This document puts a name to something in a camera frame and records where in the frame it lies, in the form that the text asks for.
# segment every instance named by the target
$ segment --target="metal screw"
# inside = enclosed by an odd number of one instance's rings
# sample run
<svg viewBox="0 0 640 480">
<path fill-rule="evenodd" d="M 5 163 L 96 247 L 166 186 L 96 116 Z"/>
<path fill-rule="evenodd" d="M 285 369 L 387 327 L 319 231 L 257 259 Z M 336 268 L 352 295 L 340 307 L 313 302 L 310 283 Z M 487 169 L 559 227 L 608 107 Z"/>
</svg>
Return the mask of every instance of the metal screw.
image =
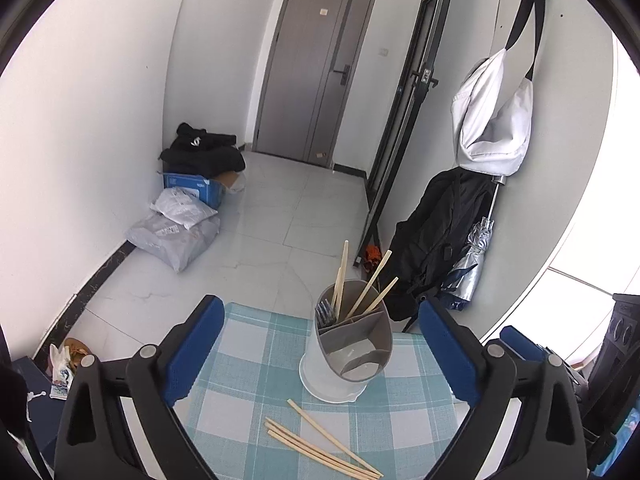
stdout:
<svg viewBox="0 0 640 480">
<path fill-rule="evenodd" d="M 88 368 L 89 366 L 91 366 L 92 364 L 95 363 L 95 357 L 92 356 L 91 354 L 89 355 L 85 355 L 82 360 L 80 361 L 80 365 L 84 368 Z"/>
<path fill-rule="evenodd" d="M 562 359 L 556 354 L 549 354 L 547 359 L 549 360 L 549 364 L 552 366 L 562 366 Z"/>
<path fill-rule="evenodd" d="M 486 351 L 491 357 L 502 357 L 504 355 L 504 348 L 500 345 L 489 345 Z"/>
<path fill-rule="evenodd" d="M 140 357 L 142 357 L 143 359 L 149 359 L 154 355 L 156 355 L 156 347 L 153 345 L 144 345 L 140 349 Z"/>
</svg>

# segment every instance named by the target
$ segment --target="silver umbrella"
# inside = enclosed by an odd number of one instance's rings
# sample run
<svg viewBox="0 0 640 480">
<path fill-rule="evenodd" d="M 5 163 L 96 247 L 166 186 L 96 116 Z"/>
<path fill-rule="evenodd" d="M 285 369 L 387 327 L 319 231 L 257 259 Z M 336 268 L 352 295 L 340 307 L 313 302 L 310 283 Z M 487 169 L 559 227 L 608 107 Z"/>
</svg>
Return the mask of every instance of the silver umbrella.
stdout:
<svg viewBox="0 0 640 480">
<path fill-rule="evenodd" d="M 494 177 L 494 182 L 494 199 L 491 202 L 489 214 L 486 218 L 482 217 L 482 220 L 471 228 L 467 237 L 468 245 L 462 258 L 458 260 L 442 282 L 438 296 L 447 308 L 463 310 L 471 301 L 478 286 L 484 264 L 484 254 L 489 247 L 494 231 L 494 221 L 491 220 L 491 215 L 494 211 L 495 199 L 498 195 L 498 188 L 501 184 L 505 184 L 506 177 Z"/>
</svg>

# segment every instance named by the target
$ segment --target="open glass door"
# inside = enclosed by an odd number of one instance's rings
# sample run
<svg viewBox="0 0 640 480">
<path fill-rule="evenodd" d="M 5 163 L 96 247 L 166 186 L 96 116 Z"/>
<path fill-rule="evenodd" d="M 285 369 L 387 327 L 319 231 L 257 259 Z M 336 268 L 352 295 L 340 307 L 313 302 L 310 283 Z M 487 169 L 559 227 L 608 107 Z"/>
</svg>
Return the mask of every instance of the open glass door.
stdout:
<svg viewBox="0 0 640 480">
<path fill-rule="evenodd" d="M 370 207 L 358 245 L 356 264 L 364 254 L 391 192 L 420 106 L 430 86 L 438 83 L 433 78 L 433 65 L 449 3 L 450 0 L 422 0 L 420 4 L 398 91 L 367 181 Z"/>
</svg>

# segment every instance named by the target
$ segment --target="plaid tablecloth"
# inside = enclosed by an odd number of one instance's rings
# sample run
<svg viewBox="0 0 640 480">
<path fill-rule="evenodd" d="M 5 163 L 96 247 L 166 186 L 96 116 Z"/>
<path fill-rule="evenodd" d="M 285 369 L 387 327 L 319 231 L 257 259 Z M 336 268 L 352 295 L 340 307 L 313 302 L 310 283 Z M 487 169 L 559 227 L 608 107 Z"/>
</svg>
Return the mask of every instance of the plaid tablecloth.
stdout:
<svg viewBox="0 0 640 480">
<path fill-rule="evenodd" d="M 266 433 L 268 416 L 348 460 L 301 421 L 289 398 L 385 480 L 424 478 L 455 434 L 449 386 L 422 336 L 395 333 L 388 365 L 358 400 L 327 404 L 312 397 L 298 375 L 309 320 L 235 303 L 225 310 L 224 328 L 191 390 L 186 422 L 220 479 L 347 478 Z"/>
</svg>

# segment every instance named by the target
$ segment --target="blue pad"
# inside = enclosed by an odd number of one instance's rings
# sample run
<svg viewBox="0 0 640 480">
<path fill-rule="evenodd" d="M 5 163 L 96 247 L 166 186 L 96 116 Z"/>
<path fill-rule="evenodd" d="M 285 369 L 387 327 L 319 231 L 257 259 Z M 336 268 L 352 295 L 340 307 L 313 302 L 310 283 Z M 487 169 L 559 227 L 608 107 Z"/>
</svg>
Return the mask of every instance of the blue pad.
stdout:
<svg viewBox="0 0 640 480">
<path fill-rule="evenodd" d="M 540 346 L 511 325 L 500 330 L 500 339 L 526 361 L 541 362 L 549 355 L 546 350 L 540 348 Z"/>
<path fill-rule="evenodd" d="M 165 369 L 164 401 L 173 406 L 189 395 L 225 322 L 225 307 L 213 297 Z"/>
<path fill-rule="evenodd" d="M 476 367 L 428 300 L 420 304 L 418 322 L 453 394 L 474 407 L 480 400 Z"/>
</svg>

